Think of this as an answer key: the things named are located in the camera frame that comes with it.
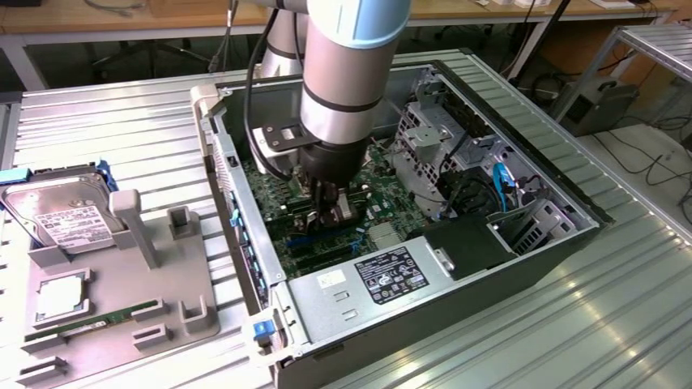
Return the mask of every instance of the metal table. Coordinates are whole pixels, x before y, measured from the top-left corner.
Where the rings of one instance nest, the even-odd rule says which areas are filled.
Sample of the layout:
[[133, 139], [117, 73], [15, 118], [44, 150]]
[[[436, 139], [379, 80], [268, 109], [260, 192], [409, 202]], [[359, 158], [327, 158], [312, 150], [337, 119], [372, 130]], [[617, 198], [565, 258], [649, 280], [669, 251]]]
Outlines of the metal table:
[[[647, 199], [632, 198], [632, 188], [476, 57], [444, 51], [407, 54], [396, 61], [431, 59], [447, 62], [617, 222], [533, 288], [329, 387], [689, 387], [689, 235], [657, 216]], [[19, 128], [5, 129], [5, 158], [13, 165], [68, 165], [104, 156], [120, 186], [143, 192], [149, 215], [183, 203], [204, 214], [221, 333], [67, 387], [272, 386], [268, 370], [248, 363], [249, 349], [239, 334], [247, 312], [211, 206], [188, 107], [193, 85], [241, 78], [229, 73], [32, 92], [9, 110], [20, 119]], [[20, 299], [23, 288], [9, 282], [20, 280], [27, 261], [17, 254], [25, 249], [24, 234], [13, 223], [4, 227], [0, 254], [8, 266], [0, 270], [0, 307]], [[1, 309], [4, 334], [21, 315], [13, 314], [20, 306]], [[0, 384], [7, 387], [13, 387], [15, 367], [25, 358], [12, 343], [17, 337], [15, 332], [0, 342]]]
[[551, 116], [557, 121], [563, 120], [575, 103], [579, 92], [585, 83], [592, 79], [617, 43], [627, 44], [637, 53], [653, 59], [661, 66], [672, 71], [677, 77], [692, 83], [692, 26], [667, 24], [661, 26], [621, 26], [609, 34], [596, 57], [576, 85], [559, 97], [551, 110]]

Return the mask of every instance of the blue cable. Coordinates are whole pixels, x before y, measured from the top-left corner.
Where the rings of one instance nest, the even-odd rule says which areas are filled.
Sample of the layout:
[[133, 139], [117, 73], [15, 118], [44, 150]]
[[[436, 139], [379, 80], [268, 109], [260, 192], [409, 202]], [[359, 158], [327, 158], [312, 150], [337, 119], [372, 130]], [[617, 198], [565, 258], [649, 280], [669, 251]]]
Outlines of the blue cable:
[[505, 164], [503, 163], [497, 163], [493, 166], [493, 183], [495, 190], [497, 190], [497, 195], [500, 196], [501, 211], [507, 212], [507, 201], [505, 194], [503, 192], [503, 184], [507, 184], [509, 187], [515, 187], [515, 181], [512, 180], [509, 170], [507, 170]]

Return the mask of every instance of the motherboard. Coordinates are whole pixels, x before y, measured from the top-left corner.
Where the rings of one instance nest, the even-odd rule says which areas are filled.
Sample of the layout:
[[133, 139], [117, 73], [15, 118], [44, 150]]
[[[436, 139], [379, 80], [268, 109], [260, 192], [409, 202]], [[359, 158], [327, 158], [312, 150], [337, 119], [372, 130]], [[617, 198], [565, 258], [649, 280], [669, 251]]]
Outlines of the motherboard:
[[297, 175], [289, 182], [261, 174], [247, 160], [243, 170], [265, 221], [273, 248], [289, 279], [355, 259], [403, 242], [428, 220], [397, 179], [392, 167], [395, 147], [373, 143], [349, 189], [349, 201], [364, 215], [343, 229], [317, 234], [296, 232], [296, 217], [312, 210], [308, 190]]

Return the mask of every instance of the robotic arm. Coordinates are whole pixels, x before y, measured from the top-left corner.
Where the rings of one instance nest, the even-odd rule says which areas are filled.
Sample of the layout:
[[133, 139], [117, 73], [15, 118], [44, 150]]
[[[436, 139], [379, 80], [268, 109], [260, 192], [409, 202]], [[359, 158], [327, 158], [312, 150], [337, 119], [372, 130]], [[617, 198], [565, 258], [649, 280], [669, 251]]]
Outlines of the robotic arm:
[[[280, 58], [297, 59], [293, 13], [309, 13], [300, 15], [303, 23], [307, 18], [300, 130], [312, 141], [297, 150], [299, 162], [317, 211], [340, 204], [351, 214], [343, 209], [345, 191], [363, 165], [411, 0], [248, 1], [280, 10], [263, 75], [276, 74]], [[305, 31], [300, 21], [297, 28]]]

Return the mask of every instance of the green circuit board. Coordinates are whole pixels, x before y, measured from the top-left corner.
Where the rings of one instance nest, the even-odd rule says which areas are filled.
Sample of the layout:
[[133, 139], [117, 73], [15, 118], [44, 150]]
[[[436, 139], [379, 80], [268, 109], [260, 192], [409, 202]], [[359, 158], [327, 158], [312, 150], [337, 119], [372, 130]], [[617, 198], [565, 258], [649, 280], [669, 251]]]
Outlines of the green circuit board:
[[389, 159], [381, 146], [369, 147], [368, 162], [352, 184], [355, 188], [367, 185], [369, 195], [349, 195], [349, 202], [359, 202], [357, 205], [367, 209], [357, 225], [309, 237], [296, 233], [293, 226], [295, 214], [299, 213], [295, 210], [311, 209], [309, 196], [297, 178], [283, 182], [261, 174], [253, 161], [243, 163], [273, 248], [289, 279], [376, 252], [379, 247], [368, 234], [376, 225], [389, 223], [401, 240], [411, 231], [427, 225], [427, 217], [409, 198]]

